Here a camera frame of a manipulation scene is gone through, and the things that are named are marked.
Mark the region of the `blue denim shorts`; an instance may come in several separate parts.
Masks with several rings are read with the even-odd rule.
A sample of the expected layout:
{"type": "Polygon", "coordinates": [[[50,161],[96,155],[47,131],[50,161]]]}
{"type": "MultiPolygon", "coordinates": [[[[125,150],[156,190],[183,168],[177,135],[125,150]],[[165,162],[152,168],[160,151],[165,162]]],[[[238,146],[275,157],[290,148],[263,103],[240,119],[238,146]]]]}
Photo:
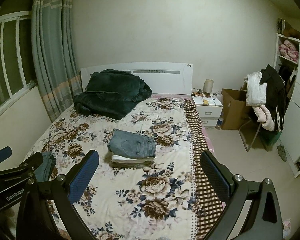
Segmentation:
{"type": "Polygon", "coordinates": [[[108,144],[108,150],[131,159],[155,158],[156,142],[153,137],[116,129],[108,144]]]}

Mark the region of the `olive folded pants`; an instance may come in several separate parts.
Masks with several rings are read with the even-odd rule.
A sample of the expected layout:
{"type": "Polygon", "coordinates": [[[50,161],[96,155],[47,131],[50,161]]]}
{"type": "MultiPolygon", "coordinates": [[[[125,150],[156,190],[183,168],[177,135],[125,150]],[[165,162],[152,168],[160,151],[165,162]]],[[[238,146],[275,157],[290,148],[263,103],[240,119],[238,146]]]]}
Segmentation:
{"type": "Polygon", "coordinates": [[[114,163],[111,161],[110,165],[113,168],[144,168],[151,166],[153,163],[153,161],[147,161],[145,163],[114,163]]]}

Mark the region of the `white folded pants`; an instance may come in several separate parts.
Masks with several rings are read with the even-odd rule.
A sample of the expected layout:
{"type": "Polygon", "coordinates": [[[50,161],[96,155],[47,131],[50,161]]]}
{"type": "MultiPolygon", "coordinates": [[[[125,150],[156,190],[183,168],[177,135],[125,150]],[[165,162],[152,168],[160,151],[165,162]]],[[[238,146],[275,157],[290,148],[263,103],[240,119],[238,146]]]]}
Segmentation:
{"type": "Polygon", "coordinates": [[[152,158],[127,158],[120,155],[112,155],[111,161],[117,164],[143,164],[147,162],[152,162],[155,160],[155,157],[152,158]]]}

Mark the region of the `floral bed cover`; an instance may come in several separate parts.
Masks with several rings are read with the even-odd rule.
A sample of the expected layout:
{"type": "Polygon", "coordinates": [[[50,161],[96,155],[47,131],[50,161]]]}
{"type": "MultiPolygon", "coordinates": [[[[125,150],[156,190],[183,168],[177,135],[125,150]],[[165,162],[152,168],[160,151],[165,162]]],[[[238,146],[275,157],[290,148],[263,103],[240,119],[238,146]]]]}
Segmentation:
{"type": "Polygon", "coordinates": [[[67,173],[89,150],[99,153],[99,166],[74,204],[96,239],[202,239],[223,211],[200,166],[208,148],[202,129],[189,99],[149,98],[121,120],[83,116],[69,107],[30,153],[53,154],[52,178],[67,173]],[[153,138],[153,163],[112,163],[108,144],[117,129],[153,138]]]}

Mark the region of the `plastic water bottle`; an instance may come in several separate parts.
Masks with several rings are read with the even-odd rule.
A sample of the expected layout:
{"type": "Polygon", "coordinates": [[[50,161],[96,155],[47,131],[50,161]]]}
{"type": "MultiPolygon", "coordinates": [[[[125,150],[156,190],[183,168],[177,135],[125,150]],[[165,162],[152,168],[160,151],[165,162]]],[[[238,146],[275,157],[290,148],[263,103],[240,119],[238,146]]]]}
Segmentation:
{"type": "Polygon", "coordinates": [[[218,118],[217,125],[216,125],[217,129],[221,129],[223,120],[224,120],[223,117],[218,118]]]}

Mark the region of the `pink garment on chair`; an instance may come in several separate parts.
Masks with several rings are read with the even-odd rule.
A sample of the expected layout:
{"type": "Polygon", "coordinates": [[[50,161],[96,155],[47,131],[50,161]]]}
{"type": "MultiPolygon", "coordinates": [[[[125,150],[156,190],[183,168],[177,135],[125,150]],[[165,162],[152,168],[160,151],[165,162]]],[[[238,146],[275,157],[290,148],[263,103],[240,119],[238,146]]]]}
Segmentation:
{"type": "Polygon", "coordinates": [[[262,127],[268,131],[274,131],[275,123],[271,117],[270,111],[265,105],[253,107],[254,113],[257,116],[257,122],[261,123],[262,127]]]}

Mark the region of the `white nightstand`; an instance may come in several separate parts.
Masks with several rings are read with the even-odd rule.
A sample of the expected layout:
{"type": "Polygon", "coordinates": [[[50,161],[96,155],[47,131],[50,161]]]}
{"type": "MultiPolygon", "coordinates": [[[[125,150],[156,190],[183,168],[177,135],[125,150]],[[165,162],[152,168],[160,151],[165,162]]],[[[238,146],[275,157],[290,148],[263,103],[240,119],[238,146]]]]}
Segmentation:
{"type": "Polygon", "coordinates": [[[223,105],[217,98],[193,96],[199,117],[205,127],[215,127],[222,114],[223,105]]]}

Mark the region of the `brown cardboard box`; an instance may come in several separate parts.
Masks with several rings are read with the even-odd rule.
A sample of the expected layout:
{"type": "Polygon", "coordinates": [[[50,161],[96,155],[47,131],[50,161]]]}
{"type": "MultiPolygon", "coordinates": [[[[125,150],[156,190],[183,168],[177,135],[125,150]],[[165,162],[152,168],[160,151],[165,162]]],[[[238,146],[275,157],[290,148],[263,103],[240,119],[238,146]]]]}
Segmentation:
{"type": "Polygon", "coordinates": [[[221,129],[239,129],[249,120],[249,109],[246,105],[246,91],[222,89],[223,96],[223,122],[221,129]]]}

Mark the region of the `white jacket on chair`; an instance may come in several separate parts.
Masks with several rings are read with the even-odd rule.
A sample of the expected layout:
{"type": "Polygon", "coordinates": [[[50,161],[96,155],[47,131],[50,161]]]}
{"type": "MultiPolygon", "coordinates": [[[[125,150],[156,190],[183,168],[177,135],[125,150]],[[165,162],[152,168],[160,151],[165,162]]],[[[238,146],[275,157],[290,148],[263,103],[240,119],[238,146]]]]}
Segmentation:
{"type": "Polygon", "coordinates": [[[257,107],[266,104],[267,84],[261,84],[262,73],[254,72],[245,78],[247,84],[246,105],[257,107]]]}

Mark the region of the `black garment on chair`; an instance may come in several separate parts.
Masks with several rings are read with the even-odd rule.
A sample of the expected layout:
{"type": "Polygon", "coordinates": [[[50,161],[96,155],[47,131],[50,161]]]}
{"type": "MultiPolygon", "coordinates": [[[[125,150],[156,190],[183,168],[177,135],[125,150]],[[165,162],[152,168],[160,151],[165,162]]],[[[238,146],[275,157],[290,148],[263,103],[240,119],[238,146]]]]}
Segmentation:
{"type": "Polygon", "coordinates": [[[286,113],[285,81],[281,75],[271,66],[267,65],[261,70],[260,84],[266,84],[266,108],[274,123],[274,131],[282,132],[286,113]]]}

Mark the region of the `dark green blanket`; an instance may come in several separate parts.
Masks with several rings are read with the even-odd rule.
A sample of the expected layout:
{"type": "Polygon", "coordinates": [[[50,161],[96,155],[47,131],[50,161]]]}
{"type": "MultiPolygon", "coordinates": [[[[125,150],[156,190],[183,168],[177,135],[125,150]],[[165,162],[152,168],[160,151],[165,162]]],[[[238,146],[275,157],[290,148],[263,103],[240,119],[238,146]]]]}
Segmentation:
{"type": "Polygon", "coordinates": [[[74,108],[85,116],[99,114],[121,120],[151,95],[151,88],[140,77],[106,69],[91,75],[85,91],[74,97],[74,108]]]}

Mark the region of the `beige table lamp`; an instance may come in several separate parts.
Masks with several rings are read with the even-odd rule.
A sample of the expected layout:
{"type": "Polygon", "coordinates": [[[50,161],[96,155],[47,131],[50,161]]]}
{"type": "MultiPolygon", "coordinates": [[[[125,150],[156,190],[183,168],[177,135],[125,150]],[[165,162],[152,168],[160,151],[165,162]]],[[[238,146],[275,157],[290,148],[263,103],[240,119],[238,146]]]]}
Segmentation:
{"type": "Polygon", "coordinates": [[[214,81],[211,79],[206,79],[203,85],[203,92],[206,94],[211,94],[213,90],[214,81]]]}

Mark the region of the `green grey curtain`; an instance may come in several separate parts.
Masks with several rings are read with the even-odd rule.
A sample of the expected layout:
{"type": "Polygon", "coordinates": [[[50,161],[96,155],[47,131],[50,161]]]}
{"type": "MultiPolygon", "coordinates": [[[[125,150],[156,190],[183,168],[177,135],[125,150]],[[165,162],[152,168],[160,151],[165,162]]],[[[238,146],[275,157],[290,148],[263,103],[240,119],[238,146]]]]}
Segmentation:
{"type": "Polygon", "coordinates": [[[33,0],[31,44],[39,93],[55,121],[82,92],[72,40],[72,0],[33,0]]]}

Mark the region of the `pink folded bedding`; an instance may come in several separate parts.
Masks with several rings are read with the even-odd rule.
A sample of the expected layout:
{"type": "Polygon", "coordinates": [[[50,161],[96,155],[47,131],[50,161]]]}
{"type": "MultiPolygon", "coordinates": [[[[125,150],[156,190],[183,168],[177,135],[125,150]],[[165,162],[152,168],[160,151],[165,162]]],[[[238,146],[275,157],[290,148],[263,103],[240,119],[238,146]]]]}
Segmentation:
{"type": "Polygon", "coordinates": [[[281,56],[298,63],[299,52],[297,51],[296,46],[289,40],[284,40],[284,42],[279,45],[279,52],[281,56]]]}

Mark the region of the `window frame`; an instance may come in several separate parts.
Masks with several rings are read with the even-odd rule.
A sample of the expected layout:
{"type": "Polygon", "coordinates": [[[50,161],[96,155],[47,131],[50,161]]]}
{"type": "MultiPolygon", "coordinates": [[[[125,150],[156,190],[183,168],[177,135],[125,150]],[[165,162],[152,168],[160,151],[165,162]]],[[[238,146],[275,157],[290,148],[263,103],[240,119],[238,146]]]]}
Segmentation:
{"type": "Polygon", "coordinates": [[[0,14],[0,116],[35,86],[31,12],[0,14]]]}

